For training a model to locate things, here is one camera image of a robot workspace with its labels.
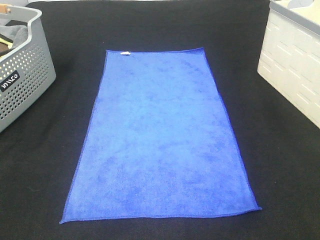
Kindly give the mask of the grey perforated plastic basket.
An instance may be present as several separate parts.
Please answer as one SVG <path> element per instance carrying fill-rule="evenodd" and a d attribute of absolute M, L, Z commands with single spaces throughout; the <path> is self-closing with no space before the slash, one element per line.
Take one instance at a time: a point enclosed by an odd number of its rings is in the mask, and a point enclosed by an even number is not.
<path fill-rule="evenodd" d="M 0 129 L 3 131 L 23 114 L 55 81 L 56 72 L 35 8 L 4 4 L 3 19 L 25 22 L 28 38 L 0 59 Z"/>

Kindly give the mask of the white plastic storage bin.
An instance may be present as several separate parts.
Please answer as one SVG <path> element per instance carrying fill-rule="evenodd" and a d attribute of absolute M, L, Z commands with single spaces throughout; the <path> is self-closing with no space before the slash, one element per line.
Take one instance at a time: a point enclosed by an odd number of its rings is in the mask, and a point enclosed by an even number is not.
<path fill-rule="evenodd" d="M 257 72 L 320 125 L 320 2 L 272 0 Z"/>

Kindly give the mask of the blue microfiber towel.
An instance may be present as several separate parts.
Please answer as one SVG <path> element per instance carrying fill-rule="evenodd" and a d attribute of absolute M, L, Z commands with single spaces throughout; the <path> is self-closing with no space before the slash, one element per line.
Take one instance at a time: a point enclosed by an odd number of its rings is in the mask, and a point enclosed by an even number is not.
<path fill-rule="evenodd" d="M 205 50 L 107 50 L 61 223 L 259 209 Z"/>

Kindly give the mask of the grey towel in basket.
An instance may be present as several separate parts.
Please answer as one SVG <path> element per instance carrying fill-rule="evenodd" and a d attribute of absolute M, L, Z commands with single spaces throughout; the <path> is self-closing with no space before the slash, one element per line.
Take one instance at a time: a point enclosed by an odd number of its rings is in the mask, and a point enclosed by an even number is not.
<path fill-rule="evenodd" d="M 9 49 L 16 48 L 28 39 L 28 28 L 24 25 L 0 26 L 0 43 Z"/>

